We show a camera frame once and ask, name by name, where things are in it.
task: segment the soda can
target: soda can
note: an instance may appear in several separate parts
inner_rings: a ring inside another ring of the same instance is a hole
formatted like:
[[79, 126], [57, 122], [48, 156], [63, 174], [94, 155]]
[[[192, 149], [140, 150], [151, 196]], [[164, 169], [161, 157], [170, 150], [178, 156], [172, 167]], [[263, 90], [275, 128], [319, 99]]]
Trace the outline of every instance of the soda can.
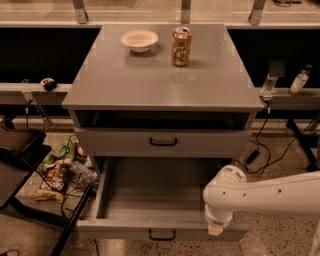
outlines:
[[172, 64], [178, 67], [187, 66], [190, 57], [191, 31], [188, 27], [177, 27], [172, 36]]

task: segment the clutter pile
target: clutter pile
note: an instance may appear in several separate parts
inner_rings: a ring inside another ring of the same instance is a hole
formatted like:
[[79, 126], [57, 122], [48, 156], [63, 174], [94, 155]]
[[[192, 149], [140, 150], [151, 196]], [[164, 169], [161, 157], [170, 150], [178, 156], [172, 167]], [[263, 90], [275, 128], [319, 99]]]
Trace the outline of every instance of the clutter pile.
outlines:
[[96, 188], [99, 185], [99, 177], [90, 159], [83, 154], [77, 139], [72, 136], [62, 143], [59, 156], [49, 154], [39, 165], [38, 171], [44, 173], [44, 176], [34, 195], [35, 200], [63, 203], [71, 183], [81, 190], [85, 190], [89, 184]]

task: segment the drawer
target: drawer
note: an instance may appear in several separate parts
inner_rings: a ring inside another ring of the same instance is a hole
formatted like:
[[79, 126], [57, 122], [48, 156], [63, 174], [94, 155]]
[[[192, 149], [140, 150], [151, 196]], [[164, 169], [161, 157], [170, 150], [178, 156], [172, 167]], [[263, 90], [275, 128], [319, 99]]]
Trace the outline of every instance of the drawer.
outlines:
[[208, 235], [202, 192], [218, 163], [201, 158], [106, 158], [77, 227], [90, 238], [239, 241], [247, 225]]
[[139, 130], [77, 128], [87, 155], [238, 158], [248, 130]]

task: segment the open drawer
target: open drawer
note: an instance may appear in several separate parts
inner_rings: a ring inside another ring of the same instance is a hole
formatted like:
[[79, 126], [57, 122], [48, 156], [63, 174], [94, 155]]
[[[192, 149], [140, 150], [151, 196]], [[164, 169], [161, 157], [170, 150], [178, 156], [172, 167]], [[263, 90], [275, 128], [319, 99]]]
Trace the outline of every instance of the open drawer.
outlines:
[[78, 228], [91, 238], [239, 241], [247, 225], [208, 235], [202, 191], [217, 168], [214, 159], [105, 158], [97, 197]]

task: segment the floor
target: floor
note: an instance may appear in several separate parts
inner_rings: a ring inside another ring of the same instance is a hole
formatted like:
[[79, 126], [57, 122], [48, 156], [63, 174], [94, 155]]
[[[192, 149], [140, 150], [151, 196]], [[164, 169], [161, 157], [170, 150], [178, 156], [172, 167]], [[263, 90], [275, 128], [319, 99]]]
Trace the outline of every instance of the floor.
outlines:
[[[255, 136], [262, 123], [263, 120], [254, 123], [252, 141], [255, 141]], [[299, 124], [301, 128], [305, 126], [306, 123]], [[57, 154], [61, 144], [72, 134], [72, 127], [70, 126], [70, 129], [66, 127], [66, 125], [58, 125], [56, 128], [52, 127], [51, 131], [49, 130], [47, 133], [45, 143], [53, 147], [51, 153]], [[271, 161], [280, 158], [293, 139], [294, 135], [286, 129], [285, 123], [278, 120], [268, 121], [258, 137], [259, 142], [267, 145], [271, 151]], [[238, 160], [243, 163], [244, 159], [256, 148], [257, 145], [250, 141]], [[250, 166], [251, 170], [257, 170], [266, 162], [268, 156], [266, 149], [260, 146], [259, 150], [261, 153]], [[305, 173], [307, 166], [308, 160], [299, 146], [299, 142], [295, 140], [281, 161], [266, 168], [263, 174], [250, 175], [247, 173], [247, 177], [249, 181], [253, 182]], [[40, 183], [39, 176], [32, 175], [20, 190], [18, 198], [31, 207], [59, 213], [61, 205], [54, 200], [34, 200], [34, 193]], [[94, 237], [85, 238], [75, 229], [61, 255], [308, 255], [318, 223], [317, 219], [312, 218], [256, 212], [236, 212], [234, 220], [236, 223], [248, 224], [250, 229], [239, 242], [96, 240]], [[51, 255], [51, 251], [62, 232], [61, 228], [38, 221], [17, 218], [11, 214], [0, 214], [0, 223], [0, 253], [5, 250], [17, 250], [22, 256]]]

